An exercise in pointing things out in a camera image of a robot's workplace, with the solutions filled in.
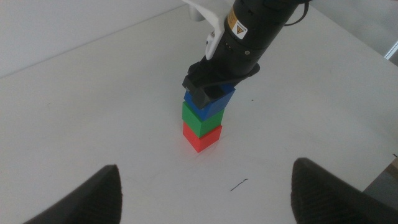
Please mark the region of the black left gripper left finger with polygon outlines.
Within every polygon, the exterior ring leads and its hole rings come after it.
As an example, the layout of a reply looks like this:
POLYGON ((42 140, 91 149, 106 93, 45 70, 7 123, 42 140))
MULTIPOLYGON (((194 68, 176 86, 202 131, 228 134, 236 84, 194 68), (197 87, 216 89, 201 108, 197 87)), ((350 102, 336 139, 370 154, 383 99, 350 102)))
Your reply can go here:
POLYGON ((106 165, 74 191, 27 223, 119 223, 122 204, 119 169, 116 165, 106 165))

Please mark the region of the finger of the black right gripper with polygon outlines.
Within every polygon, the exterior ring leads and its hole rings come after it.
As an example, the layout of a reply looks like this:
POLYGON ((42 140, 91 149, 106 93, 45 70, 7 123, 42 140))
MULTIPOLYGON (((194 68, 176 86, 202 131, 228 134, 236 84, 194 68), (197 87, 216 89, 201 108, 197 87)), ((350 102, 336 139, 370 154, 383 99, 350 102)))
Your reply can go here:
POLYGON ((209 103, 213 103, 226 95, 224 89, 222 89, 222 87, 219 85, 194 88, 193 90, 190 90, 189 93, 191 95, 193 104, 198 109, 202 109, 209 103))

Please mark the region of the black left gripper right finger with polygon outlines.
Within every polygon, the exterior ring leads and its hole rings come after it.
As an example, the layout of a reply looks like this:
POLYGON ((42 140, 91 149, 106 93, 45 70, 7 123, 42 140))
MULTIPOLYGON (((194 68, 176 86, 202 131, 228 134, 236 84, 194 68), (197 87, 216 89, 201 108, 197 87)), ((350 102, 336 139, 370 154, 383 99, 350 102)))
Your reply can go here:
POLYGON ((397 210, 308 158, 292 168, 290 204, 297 223, 397 223, 397 210))

